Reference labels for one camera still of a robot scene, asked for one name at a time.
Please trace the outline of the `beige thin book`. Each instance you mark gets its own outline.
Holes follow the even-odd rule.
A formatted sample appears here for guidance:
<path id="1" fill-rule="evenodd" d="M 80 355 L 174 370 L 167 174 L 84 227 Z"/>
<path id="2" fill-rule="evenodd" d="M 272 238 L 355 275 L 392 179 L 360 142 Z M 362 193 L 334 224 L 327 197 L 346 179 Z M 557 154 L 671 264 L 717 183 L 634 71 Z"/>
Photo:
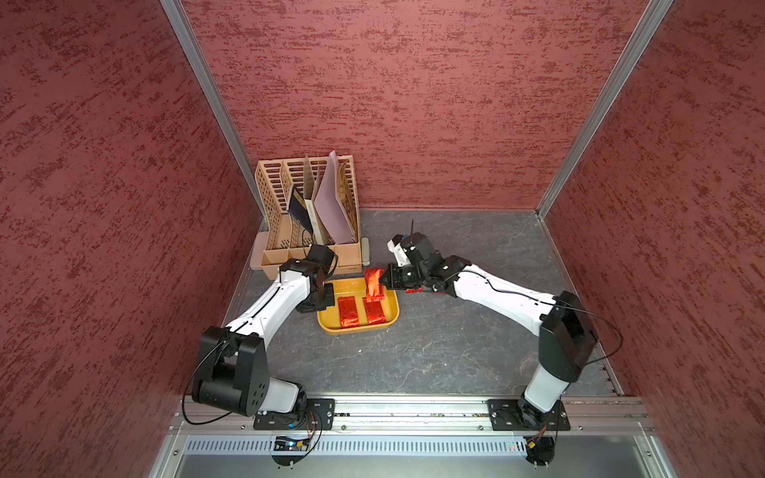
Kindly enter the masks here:
<path id="1" fill-rule="evenodd" d="M 306 199 L 305 204 L 312 225 L 313 242 L 320 245 L 330 245 L 331 237 L 319 217 L 314 202 L 311 199 Z"/>

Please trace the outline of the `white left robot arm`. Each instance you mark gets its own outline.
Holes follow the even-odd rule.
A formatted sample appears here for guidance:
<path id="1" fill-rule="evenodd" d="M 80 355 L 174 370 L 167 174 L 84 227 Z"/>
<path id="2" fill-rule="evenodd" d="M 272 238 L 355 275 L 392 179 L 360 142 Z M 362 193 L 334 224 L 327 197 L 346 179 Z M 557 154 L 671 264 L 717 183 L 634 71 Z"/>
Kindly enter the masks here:
<path id="1" fill-rule="evenodd" d="M 242 416 L 297 413 L 301 386 L 271 376 L 267 350 L 294 311 L 324 311 L 334 304 L 331 284 L 301 272 L 280 273 L 242 315 L 204 332 L 188 385 L 192 400 Z"/>

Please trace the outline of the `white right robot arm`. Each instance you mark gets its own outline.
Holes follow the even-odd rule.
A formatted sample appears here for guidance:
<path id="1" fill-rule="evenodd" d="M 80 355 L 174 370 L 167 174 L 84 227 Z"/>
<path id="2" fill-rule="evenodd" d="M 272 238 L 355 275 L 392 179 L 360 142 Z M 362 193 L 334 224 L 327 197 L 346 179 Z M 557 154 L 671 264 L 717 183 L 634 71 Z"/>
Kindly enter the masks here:
<path id="1" fill-rule="evenodd" d="M 488 308 L 538 339 L 538 364 L 517 413 L 528 428 L 540 428 L 557 410 L 562 394 L 591 360 L 598 335 L 578 296 L 536 292 L 489 274 L 458 256 L 439 262 L 390 264 L 372 280 L 376 287 L 446 294 Z"/>

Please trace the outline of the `yellow plastic storage tray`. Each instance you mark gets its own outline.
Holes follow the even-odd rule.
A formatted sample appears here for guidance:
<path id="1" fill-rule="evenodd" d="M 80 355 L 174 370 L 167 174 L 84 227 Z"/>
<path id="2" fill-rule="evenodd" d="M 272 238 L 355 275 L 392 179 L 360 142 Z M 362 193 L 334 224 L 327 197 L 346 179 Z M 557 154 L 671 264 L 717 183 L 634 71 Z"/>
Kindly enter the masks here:
<path id="1" fill-rule="evenodd" d="M 394 324 L 400 316 L 400 304 L 396 292 L 382 288 L 384 300 L 380 301 L 380 308 L 384 320 L 370 322 L 368 317 L 367 284 L 364 278 L 348 278 L 330 281 L 334 286 L 334 306 L 317 313 L 317 322 L 324 332 L 330 336 L 348 335 L 354 333 L 374 332 L 384 330 Z M 340 298 L 350 297 L 355 300 L 358 320 L 355 326 L 345 327 L 342 325 L 341 308 L 337 301 Z"/>

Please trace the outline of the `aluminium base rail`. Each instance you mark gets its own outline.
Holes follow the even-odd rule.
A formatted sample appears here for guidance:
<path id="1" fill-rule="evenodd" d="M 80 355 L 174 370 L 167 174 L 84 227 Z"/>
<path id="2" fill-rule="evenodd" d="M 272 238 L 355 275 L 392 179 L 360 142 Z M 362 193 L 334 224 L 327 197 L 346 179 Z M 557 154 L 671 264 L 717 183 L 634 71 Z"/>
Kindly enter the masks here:
<path id="1" fill-rule="evenodd" d="M 308 418 L 334 434 L 510 433 L 545 437 L 652 436 L 657 432 L 640 398 L 565 396 L 546 419 L 528 427 L 514 396 L 417 396 L 416 394 L 313 394 Z"/>

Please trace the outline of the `dark blue booklet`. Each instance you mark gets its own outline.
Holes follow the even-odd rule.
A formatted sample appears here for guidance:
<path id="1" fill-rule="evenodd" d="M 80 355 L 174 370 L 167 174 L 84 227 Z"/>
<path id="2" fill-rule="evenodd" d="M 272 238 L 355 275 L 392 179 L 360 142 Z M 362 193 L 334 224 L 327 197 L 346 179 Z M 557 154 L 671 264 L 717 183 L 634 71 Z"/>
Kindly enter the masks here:
<path id="1" fill-rule="evenodd" d="M 288 213 L 310 234 L 314 233 L 305 199 L 295 185 L 292 186 L 290 191 Z"/>

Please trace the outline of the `small pale green eraser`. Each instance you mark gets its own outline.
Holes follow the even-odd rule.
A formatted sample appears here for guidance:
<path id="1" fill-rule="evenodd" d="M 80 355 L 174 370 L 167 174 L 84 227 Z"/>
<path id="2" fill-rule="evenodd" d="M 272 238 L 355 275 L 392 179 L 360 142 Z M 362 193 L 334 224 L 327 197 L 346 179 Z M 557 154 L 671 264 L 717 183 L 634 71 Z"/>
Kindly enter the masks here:
<path id="1" fill-rule="evenodd" d="M 371 243 L 368 237 L 361 239 L 362 265 L 369 267 L 371 264 Z"/>

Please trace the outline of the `brown cardboard sheet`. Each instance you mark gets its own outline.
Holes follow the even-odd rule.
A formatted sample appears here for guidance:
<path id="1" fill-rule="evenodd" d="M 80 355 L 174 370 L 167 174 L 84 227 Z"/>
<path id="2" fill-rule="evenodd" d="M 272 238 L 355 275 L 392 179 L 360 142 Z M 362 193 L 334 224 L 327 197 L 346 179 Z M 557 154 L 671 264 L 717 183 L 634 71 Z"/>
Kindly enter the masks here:
<path id="1" fill-rule="evenodd" d="M 313 199 L 315 188 L 314 172 L 310 157 L 306 155 L 303 161 L 303 197 L 306 201 Z"/>

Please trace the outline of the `beige desk file organizer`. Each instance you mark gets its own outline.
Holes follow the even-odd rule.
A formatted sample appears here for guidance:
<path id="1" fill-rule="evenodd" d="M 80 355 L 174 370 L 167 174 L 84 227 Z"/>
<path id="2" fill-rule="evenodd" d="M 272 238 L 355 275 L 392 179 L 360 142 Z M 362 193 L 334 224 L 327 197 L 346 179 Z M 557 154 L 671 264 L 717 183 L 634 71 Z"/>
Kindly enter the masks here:
<path id="1" fill-rule="evenodd" d="M 354 159 L 350 155 L 338 155 L 338 157 L 349 191 L 347 205 L 352 207 L 353 222 L 358 236 L 355 243 L 342 245 L 335 244 L 331 238 L 331 244 L 327 246 L 338 256 L 336 275 L 359 274 L 363 271 L 360 243 L 362 232 Z M 314 202 L 328 157 L 310 157 L 310 159 L 315 179 L 312 199 Z M 260 268 L 270 280 L 277 278 L 279 268 L 283 263 L 292 258 L 304 259 L 311 245 L 316 244 L 313 242 L 312 234 L 288 213 L 288 201 L 292 186 L 295 185 L 303 195 L 303 161 L 304 159 L 259 161 L 255 170 L 255 179 L 269 226 Z"/>

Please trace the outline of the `aluminium corner post left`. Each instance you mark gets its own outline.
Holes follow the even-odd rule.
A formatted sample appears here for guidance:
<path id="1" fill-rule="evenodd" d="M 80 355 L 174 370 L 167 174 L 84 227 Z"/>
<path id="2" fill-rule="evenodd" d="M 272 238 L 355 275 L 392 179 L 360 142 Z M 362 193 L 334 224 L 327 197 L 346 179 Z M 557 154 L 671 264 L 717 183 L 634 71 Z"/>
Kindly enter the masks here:
<path id="1" fill-rule="evenodd" d="M 260 213 L 265 215 L 265 207 L 257 189 L 255 173 L 253 172 L 249 155 L 225 105 L 213 73 L 203 55 L 182 2 L 179 0 L 161 0 L 161 7 L 171 24 L 171 28 L 173 28 L 173 33 L 179 41 L 187 62 L 197 79 L 197 83 L 199 83 L 202 89 L 219 129 L 221 129 L 221 133 L 223 133 L 225 141 L 234 156 L 251 196 L 255 200 Z"/>

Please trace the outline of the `aluminium corner post right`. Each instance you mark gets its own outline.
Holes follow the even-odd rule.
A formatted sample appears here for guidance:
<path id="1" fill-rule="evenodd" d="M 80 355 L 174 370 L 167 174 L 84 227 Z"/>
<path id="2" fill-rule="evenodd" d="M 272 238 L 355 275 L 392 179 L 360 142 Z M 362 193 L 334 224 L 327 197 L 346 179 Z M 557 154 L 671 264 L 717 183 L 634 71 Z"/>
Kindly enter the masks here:
<path id="1" fill-rule="evenodd" d="M 536 209 L 536 215 L 540 222 L 546 220 L 566 182 L 599 131 L 601 124 L 631 77 L 633 70 L 637 67 L 639 60 L 643 57 L 645 49 L 649 46 L 649 42 L 655 36 L 655 32 L 661 26 L 661 22 L 665 19 L 671 6 L 673 6 L 673 0 L 651 0 L 647 2 L 645 11 L 641 14 L 625 48 L 619 55 L 607 81 L 605 81 L 585 123 Z"/>

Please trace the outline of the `aluminium corner post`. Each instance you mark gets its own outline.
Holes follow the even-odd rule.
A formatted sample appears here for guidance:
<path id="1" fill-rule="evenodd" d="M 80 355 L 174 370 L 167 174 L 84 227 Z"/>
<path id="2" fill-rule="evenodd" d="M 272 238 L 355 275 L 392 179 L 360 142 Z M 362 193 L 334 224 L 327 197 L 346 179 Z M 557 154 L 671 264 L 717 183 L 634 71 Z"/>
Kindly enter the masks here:
<path id="1" fill-rule="evenodd" d="M 671 6 L 673 6 L 673 0 L 651 0 L 647 2 L 645 11 L 641 14 L 625 48 L 619 55 L 607 81 L 605 81 L 585 123 L 536 209 L 536 215 L 540 222 L 546 220 L 566 182 L 599 131 L 601 124 L 631 77 L 633 70 L 637 67 L 639 60 L 643 57 L 645 49 L 649 46 L 649 42 L 655 36 L 655 32 L 661 26 L 661 22 L 665 19 Z"/>
<path id="2" fill-rule="evenodd" d="M 173 28 L 173 33 L 179 41 L 187 62 L 197 79 L 197 83 L 199 83 L 202 89 L 219 129 L 221 129 L 221 133 L 223 133 L 225 141 L 234 156 L 251 196 L 255 200 L 260 213 L 265 215 L 265 207 L 257 189 L 255 173 L 253 172 L 249 155 L 225 105 L 213 73 L 203 55 L 182 2 L 179 0 L 161 0 L 161 7 L 171 24 L 171 28 Z"/>

